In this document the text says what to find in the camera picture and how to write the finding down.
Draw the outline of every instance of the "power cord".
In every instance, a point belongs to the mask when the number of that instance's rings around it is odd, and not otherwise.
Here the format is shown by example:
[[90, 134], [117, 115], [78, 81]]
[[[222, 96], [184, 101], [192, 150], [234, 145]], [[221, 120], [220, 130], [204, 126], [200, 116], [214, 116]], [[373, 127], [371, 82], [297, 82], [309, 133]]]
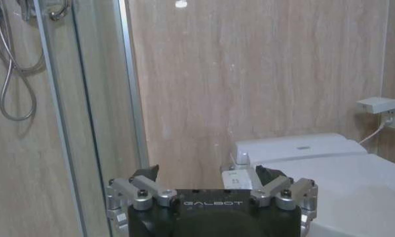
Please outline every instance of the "power cord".
[[379, 128], [376, 129], [376, 131], [373, 131], [373, 133], [371, 135], [368, 135], [368, 137], [365, 137], [360, 142], [359, 144], [364, 143], [367, 140], [369, 140], [380, 131], [381, 129], [389, 125], [392, 123], [392, 117], [388, 117], [385, 120], [383, 120], [380, 122], [380, 125], [379, 125]]

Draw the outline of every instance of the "shower hose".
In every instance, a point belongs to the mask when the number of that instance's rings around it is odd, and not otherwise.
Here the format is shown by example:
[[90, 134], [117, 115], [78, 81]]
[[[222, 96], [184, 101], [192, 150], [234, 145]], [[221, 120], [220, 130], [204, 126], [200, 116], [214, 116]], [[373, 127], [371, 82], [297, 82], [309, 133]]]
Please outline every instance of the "shower hose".
[[[1, 92], [0, 92], [0, 110], [1, 110], [1, 113], [6, 119], [9, 119], [11, 121], [23, 121], [27, 118], [34, 116], [35, 109], [37, 109], [37, 99], [35, 99], [30, 84], [27, 82], [26, 76], [29, 76], [42, 70], [42, 68], [43, 68], [43, 51], [41, 52], [41, 56], [39, 56], [37, 63], [31, 67], [22, 68], [19, 66], [19, 64], [15, 61], [14, 54], [11, 52], [10, 26], [6, 21], [6, 18], [2, 15], [0, 15], [0, 44], [2, 44], [2, 46], [0, 46], [0, 58], [3, 62], [3, 64], [6, 65], [5, 80], [3, 80], [3, 84], [2, 84], [2, 88], [1, 88]], [[5, 96], [7, 93], [7, 86], [9, 86], [14, 71], [17, 72], [17, 74], [26, 86], [27, 93], [30, 96], [29, 112], [19, 117], [10, 115], [6, 111], [6, 108], [5, 108]]]

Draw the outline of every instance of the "toilet lid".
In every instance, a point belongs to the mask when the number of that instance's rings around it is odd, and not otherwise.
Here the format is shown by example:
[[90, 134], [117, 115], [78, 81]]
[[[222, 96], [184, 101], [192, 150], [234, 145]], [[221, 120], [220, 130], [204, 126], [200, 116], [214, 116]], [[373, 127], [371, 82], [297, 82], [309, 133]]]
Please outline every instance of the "toilet lid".
[[395, 164], [376, 155], [273, 161], [264, 167], [319, 186], [315, 225], [355, 237], [395, 237]]

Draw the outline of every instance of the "white toilet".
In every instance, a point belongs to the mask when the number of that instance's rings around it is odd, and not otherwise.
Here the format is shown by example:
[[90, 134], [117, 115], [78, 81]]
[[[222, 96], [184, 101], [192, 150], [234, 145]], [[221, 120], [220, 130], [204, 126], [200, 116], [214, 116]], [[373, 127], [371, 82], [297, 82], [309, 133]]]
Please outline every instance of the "white toilet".
[[244, 170], [262, 165], [319, 186], [309, 237], [395, 237], [395, 164], [339, 134], [242, 141], [232, 152], [237, 176], [225, 189], [252, 189]]

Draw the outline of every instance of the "logo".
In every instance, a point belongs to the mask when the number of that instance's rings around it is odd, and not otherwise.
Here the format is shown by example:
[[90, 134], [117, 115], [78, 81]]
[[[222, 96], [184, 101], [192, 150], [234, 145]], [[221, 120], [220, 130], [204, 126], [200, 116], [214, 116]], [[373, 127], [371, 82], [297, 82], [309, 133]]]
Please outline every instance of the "logo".
[[185, 201], [182, 202], [184, 206], [196, 206], [196, 205], [202, 205], [202, 206], [232, 206], [232, 205], [241, 205], [241, 201]]

